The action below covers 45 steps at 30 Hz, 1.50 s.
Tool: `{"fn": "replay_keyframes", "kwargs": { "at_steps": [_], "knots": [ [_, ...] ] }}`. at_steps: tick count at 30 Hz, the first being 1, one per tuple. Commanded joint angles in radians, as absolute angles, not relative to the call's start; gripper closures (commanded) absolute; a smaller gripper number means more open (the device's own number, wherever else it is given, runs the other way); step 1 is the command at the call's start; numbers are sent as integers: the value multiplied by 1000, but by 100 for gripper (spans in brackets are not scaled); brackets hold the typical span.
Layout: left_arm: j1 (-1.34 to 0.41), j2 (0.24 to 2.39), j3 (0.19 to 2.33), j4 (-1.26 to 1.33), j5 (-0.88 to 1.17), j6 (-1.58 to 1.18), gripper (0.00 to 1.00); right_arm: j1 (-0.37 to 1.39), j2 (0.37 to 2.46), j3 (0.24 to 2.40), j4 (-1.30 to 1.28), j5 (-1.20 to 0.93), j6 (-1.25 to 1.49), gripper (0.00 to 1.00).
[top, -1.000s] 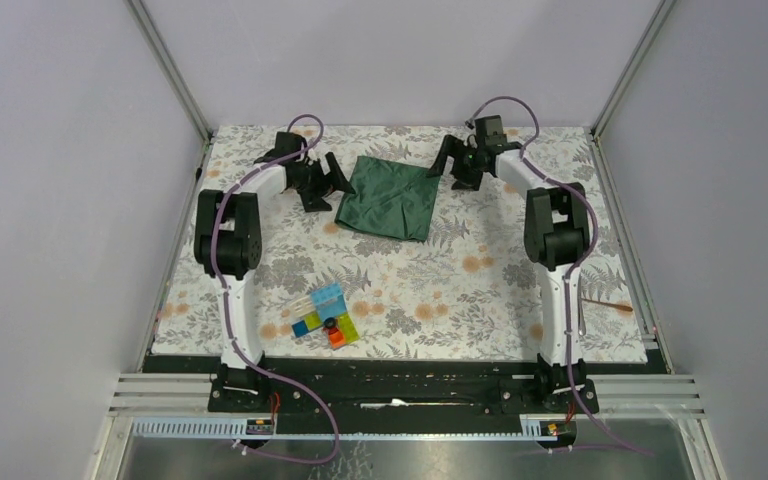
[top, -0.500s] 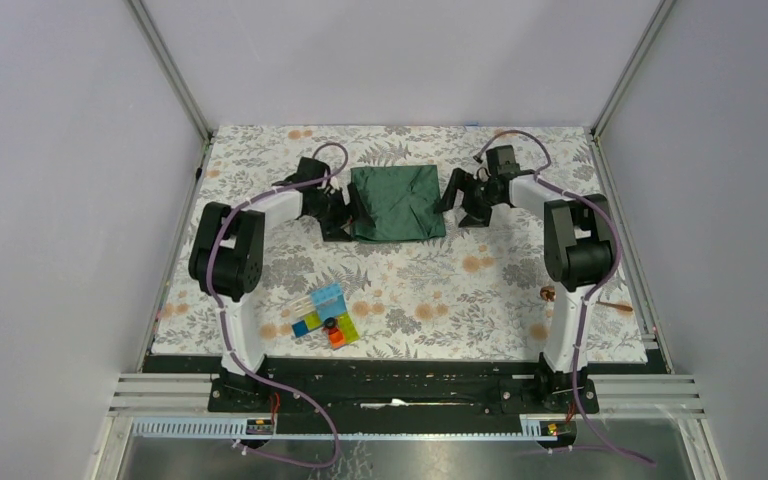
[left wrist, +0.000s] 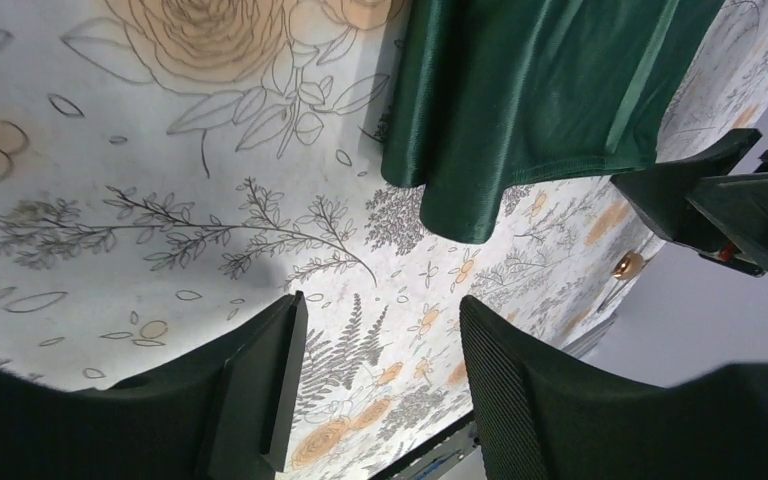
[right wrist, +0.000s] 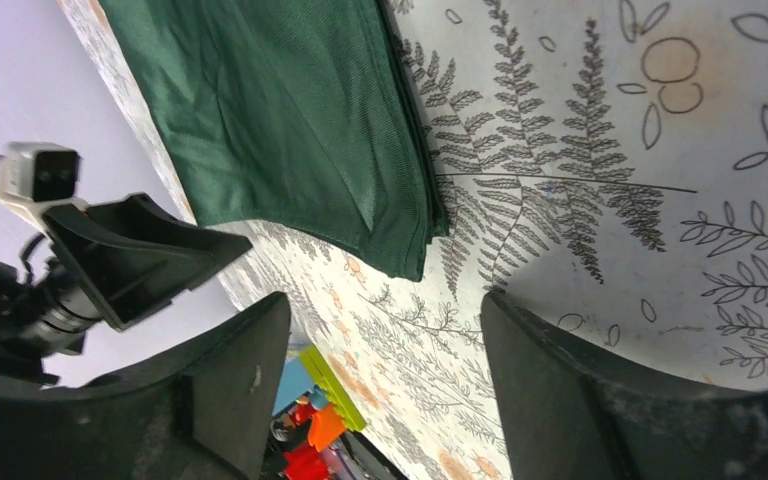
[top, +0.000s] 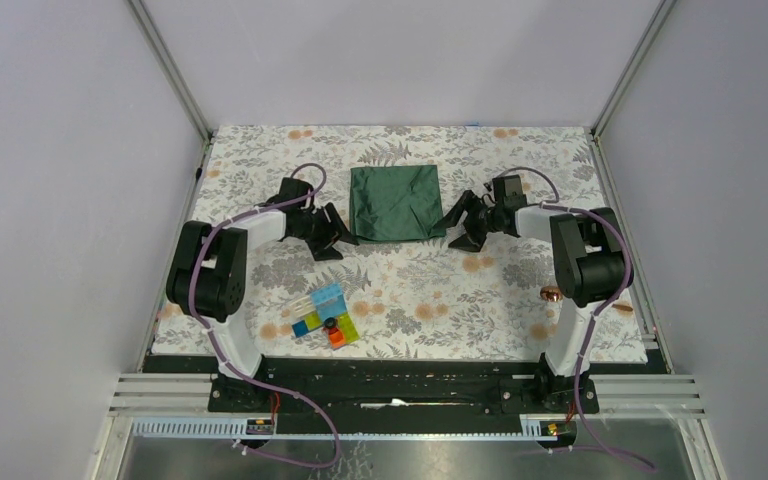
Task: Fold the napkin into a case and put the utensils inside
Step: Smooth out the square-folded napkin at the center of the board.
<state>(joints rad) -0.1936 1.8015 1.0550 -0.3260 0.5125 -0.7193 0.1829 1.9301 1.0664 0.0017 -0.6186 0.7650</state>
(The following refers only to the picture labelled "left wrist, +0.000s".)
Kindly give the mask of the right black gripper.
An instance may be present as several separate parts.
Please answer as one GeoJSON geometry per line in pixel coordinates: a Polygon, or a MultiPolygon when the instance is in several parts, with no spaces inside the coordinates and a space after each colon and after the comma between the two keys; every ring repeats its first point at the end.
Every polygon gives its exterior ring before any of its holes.
{"type": "Polygon", "coordinates": [[[693,156],[610,182],[660,239],[759,277],[768,273],[768,150],[755,171],[725,175],[761,138],[754,128],[732,129],[693,156]]]}

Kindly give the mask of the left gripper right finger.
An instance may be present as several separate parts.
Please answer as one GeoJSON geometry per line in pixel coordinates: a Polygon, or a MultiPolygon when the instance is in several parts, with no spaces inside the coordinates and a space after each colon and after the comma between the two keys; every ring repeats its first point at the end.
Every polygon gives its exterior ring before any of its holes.
{"type": "Polygon", "coordinates": [[[589,365],[478,299],[460,334],[490,479],[768,479],[768,363],[673,387],[589,365]]]}

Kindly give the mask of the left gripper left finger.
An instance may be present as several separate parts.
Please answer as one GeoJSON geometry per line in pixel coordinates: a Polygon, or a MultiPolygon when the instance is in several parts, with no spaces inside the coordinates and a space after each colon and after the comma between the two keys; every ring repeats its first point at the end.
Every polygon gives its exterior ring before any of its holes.
{"type": "Polygon", "coordinates": [[[0,479],[271,479],[285,468],[307,308],[240,327],[106,390],[0,370],[0,479]]]}

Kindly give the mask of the dark green cloth napkin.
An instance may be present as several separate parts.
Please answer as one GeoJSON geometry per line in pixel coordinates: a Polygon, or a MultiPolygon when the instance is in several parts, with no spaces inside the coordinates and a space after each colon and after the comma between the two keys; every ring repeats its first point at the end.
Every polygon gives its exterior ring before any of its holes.
{"type": "Polygon", "coordinates": [[[416,1],[381,173],[482,244],[513,186],[644,170],[718,1],[416,1]]]}

